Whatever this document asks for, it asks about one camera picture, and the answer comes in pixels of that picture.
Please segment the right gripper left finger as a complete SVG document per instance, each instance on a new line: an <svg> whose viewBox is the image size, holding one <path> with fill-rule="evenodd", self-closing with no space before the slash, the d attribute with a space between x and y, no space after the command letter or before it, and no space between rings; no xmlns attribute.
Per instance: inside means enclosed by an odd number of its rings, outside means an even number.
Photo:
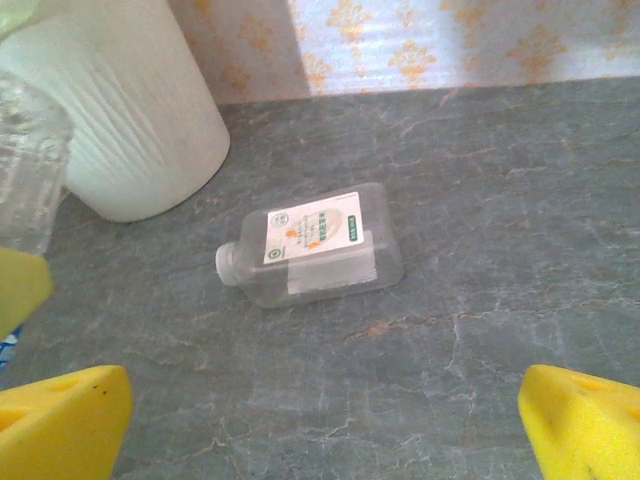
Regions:
<svg viewBox="0 0 640 480"><path fill-rule="evenodd" d="M119 365L0 391L0 480L110 480L132 411Z"/></svg>

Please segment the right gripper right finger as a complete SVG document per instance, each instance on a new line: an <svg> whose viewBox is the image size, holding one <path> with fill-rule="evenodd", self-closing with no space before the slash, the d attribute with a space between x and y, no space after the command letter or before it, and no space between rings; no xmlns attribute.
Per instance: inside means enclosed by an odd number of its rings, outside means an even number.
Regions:
<svg viewBox="0 0 640 480"><path fill-rule="evenodd" d="M640 387L533 365L518 409L543 480L640 480Z"/></svg>

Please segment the clear crushed bottle white cap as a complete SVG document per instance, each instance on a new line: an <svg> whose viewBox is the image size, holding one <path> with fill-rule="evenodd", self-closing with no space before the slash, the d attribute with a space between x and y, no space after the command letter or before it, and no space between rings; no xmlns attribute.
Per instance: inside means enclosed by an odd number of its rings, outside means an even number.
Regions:
<svg viewBox="0 0 640 480"><path fill-rule="evenodd" d="M56 100L0 71L0 247L46 252L72 136L71 118Z"/></svg>

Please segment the cream plastic bin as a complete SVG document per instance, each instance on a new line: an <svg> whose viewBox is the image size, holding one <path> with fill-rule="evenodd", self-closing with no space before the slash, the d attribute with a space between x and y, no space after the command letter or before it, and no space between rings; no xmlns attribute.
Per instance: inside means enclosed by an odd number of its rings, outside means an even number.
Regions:
<svg viewBox="0 0 640 480"><path fill-rule="evenodd" d="M168 0L0 0L0 68L69 114L66 186L107 220L177 206L228 154Z"/></svg>

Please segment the blue label water bottle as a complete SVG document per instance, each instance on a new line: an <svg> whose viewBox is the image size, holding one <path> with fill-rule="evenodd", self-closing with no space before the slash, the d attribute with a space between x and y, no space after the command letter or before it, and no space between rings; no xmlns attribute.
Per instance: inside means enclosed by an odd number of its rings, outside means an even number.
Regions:
<svg viewBox="0 0 640 480"><path fill-rule="evenodd" d="M6 338L0 341L0 373L3 372L16 354L23 325L17 326Z"/></svg>

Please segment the square clear bottle white label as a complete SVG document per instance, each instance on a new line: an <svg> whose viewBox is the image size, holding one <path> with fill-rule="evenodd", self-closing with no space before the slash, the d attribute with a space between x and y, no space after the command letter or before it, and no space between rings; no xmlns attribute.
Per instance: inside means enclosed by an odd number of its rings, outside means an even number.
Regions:
<svg viewBox="0 0 640 480"><path fill-rule="evenodd" d="M389 287L404 263L385 187L364 183L257 210L216 251L216 272L261 307L285 307Z"/></svg>

